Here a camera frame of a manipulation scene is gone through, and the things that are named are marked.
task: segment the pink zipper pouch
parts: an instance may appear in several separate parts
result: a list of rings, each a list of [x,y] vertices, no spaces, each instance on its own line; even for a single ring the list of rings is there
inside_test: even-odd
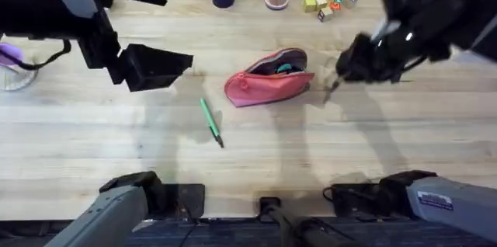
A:
[[[306,53],[283,49],[257,61],[229,78],[224,92],[237,106],[251,106],[289,99],[305,92],[314,73],[307,73]]]

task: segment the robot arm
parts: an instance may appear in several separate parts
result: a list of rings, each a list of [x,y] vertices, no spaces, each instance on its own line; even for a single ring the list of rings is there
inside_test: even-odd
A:
[[[46,247],[121,246],[148,218],[176,218],[178,206],[190,220],[203,214],[205,186],[162,184],[155,172],[139,172],[110,180],[95,202]]]
[[[497,61],[497,5],[492,0],[382,0],[393,31],[359,34],[340,55],[336,72],[346,82],[400,81],[429,59],[450,57],[450,46]]]
[[[167,0],[138,0],[165,5]],[[104,10],[113,0],[0,0],[0,38],[2,33],[34,40],[77,40],[88,68],[107,68],[113,84],[126,81],[130,91],[157,89],[171,85],[187,68],[193,56],[130,44],[121,50],[117,33]],[[6,52],[0,54],[12,59]]]

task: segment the cable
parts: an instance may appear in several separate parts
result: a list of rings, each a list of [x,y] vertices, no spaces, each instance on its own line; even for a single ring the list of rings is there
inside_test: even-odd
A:
[[[24,70],[35,71],[35,70],[38,70],[38,69],[44,67],[45,65],[51,63],[52,61],[57,60],[60,56],[71,52],[71,49],[72,49],[71,42],[69,42],[69,40],[62,40],[62,42],[64,43],[64,48],[62,48],[61,51],[51,55],[47,59],[47,61],[45,61],[44,63],[41,63],[41,64],[27,64],[25,62],[22,62],[21,60],[18,60],[15,57],[11,56],[10,54],[7,54],[6,52],[4,52],[2,50],[0,50],[0,55],[8,58],[11,62],[13,62],[14,64],[17,64],[20,68],[22,68]]]
[[[197,226],[197,225],[198,225],[198,224],[197,224],[197,223],[195,223],[195,224],[192,226],[192,228],[191,228],[191,229],[190,229],[190,230],[186,233],[185,237],[181,240],[181,243],[179,243],[179,246],[178,246],[178,247],[183,247],[183,246],[185,245],[186,240],[188,239],[189,235],[191,235],[191,234],[192,234],[193,230],[195,230],[195,228],[196,228],[196,226]]]
[[[326,187],[326,188],[324,188],[324,189],[322,190],[322,193],[323,193],[323,197],[325,198],[325,200],[327,200],[327,201],[329,201],[329,202],[333,203],[333,199],[332,199],[331,197],[328,197],[328,196],[326,195],[326,193],[327,193],[328,191],[331,191],[331,190],[332,190],[332,188],[331,188],[331,187]]]
[[[183,209],[185,209],[186,215],[188,217],[188,222],[193,222],[193,226],[186,233],[185,237],[183,237],[183,239],[181,240],[181,243],[179,243],[179,247],[183,247],[185,245],[185,242],[188,239],[189,235],[191,235],[192,232],[195,230],[195,228],[199,225],[199,221],[192,218],[192,214],[191,214],[189,208],[184,203],[178,201],[178,204],[180,206],[182,206]]]

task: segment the black cable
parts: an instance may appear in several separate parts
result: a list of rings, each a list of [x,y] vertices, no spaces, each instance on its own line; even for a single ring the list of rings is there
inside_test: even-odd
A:
[[[187,217],[188,217],[188,222],[193,222],[193,226],[192,226],[192,227],[191,227],[191,229],[190,229],[190,230],[186,233],[185,237],[183,237],[183,239],[181,240],[181,243],[179,243],[179,247],[183,247],[183,246],[185,245],[185,242],[186,242],[186,240],[188,239],[189,235],[191,235],[191,234],[192,234],[192,232],[195,230],[195,228],[199,225],[199,223],[200,223],[200,222],[199,222],[198,220],[193,219],[192,214],[191,214],[191,212],[190,212],[189,208],[188,208],[188,207],[187,207],[184,203],[182,203],[182,202],[179,202],[179,201],[178,201],[178,204],[179,204],[180,206],[182,206],[182,207],[183,207],[183,209],[185,210],[186,215],[187,215]]]
[[[323,197],[325,198],[325,200],[327,200],[327,201],[329,201],[329,202],[333,203],[333,199],[332,199],[331,197],[328,197],[328,196],[326,195],[326,193],[327,193],[328,191],[331,191],[331,190],[332,190],[332,188],[331,188],[331,187],[326,187],[326,188],[324,188],[324,189],[322,190],[322,193],[323,193]]]
[[[178,246],[178,247],[183,247],[183,246],[185,245],[186,240],[188,239],[189,235],[191,235],[191,234],[192,234],[193,230],[195,230],[195,228],[196,228],[196,226],[197,226],[197,225],[198,225],[198,224],[197,224],[197,223],[195,223],[195,224],[192,226],[192,228],[191,228],[191,229],[190,229],[190,230],[186,233],[185,237],[181,240],[181,243],[179,243],[179,246]]]
[[[276,223],[278,223],[278,220],[275,219],[269,212],[272,211],[272,210],[276,210],[274,207],[271,207],[271,205],[269,205],[268,207],[266,207],[262,213],[258,216],[258,218],[260,218],[261,216],[263,215],[268,215],[273,221],[275,221]],[[292,232],[294,232],[294,226],[292,225],[292,223],[290,223],[290,220],[287,219],[287,217],[285,217],[285,215],[283,213],[281,213],[281,217],[283,219],[283,221],[285,221],[285,223],[288,224],[288,226],[290,227],[290,229],[292,230]]]
[[[62,42],[64,43],[64,48],[62,48],[61,51],[51,55],[47,59],[47,61],[45,61],[44,63],[41,63],[41,64],[27,64],[25,62],[22,62],[21,60],[18,60],[15,57],[11,56],[10,54],[7,54],[6,52],[4,52],[2,50],[0,50],[0,55],[6,57],[11,62],[13,62],[14,64],[17,64],[20,68],[22,68],[24,70],[35,71],[35,70],[38,70],[38,69],[44,67],[45,65],[51,63],[52,61],[57,60],[60,56],[71,52],[71,42],[69,42],[69,40],[62,40]]]

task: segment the table surface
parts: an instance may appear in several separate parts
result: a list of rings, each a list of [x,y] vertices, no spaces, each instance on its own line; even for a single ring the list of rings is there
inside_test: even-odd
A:
[[[256,213],[260,196],[301,213],[329,211],[330,183],[379,179],[407,169],[497,188],[497,66],[424,64],[398,85],[343,85],[323,103],[340,51],[383,16],[380,0],[320,23],[301,0],[274,12],[263,0],[169,0],[166,7],[116,0],[120,42],[195,55],[169,89],[130,93],[105,70],[89,70],[77,46],[32,86],[0,93],[0,220],[72,219],[109,179],[154,170],[164,183],[207,186],[208,217]],[[60,41],[8,38],[42,61]],[[223,86],[237,71],[284,47],[308,53],[316,73],[297,98],[237,109]],[[220,125],[211,137],[199,98]]]

